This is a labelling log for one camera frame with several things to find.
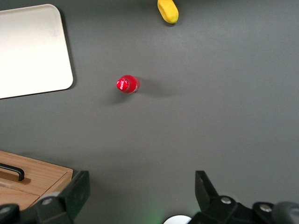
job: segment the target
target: gray table surface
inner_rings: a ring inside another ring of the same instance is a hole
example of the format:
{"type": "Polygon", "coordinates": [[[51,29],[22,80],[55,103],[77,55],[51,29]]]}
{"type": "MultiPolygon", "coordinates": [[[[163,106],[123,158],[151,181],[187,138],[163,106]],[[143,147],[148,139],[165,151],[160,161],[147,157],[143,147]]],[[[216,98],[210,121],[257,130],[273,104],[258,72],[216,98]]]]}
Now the gray table surface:
{"type": "Polygon", "coordinates": [[[78,224],[192,216],[196,170],[246,206],[299,202],[299,1],[1,0],[61,12],[75,82],[0,100],[0,150],[89,170],[78,224]],[[117,79],[141,79],[125,95],[117,79]]]}

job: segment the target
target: red bottle cap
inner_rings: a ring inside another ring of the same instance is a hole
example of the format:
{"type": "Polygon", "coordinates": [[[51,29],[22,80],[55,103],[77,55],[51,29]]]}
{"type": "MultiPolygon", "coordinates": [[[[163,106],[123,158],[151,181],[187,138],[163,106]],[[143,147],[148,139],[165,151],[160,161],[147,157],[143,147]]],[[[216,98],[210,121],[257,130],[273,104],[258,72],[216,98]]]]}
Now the red bottle cap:
{"type": "Polygon", "coordinates": [[[121,78],[117,81],[116,86],[119,90],[125,91],[127,88],[129,88],[129,82],[126,79],[121,78]]]}

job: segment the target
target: black handle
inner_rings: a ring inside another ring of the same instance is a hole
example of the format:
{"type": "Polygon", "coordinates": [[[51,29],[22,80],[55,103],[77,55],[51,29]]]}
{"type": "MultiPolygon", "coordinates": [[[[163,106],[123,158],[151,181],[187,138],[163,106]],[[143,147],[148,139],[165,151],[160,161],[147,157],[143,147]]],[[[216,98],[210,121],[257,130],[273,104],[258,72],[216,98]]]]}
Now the black handle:
{"type": "Polygon", "coordinates": [[[17,167],[9,166],[9,165],[3,164],[3,163],[0,163],[0,168],[3,168],[3,169],[7,169],[7,170],[10,170],[10,171],[17,172],[17,173],[19,174],[19,181],[24,180],[25,172],[24,172],[24,170],[22,170],[21,168],[17,168],[17,167]]]}

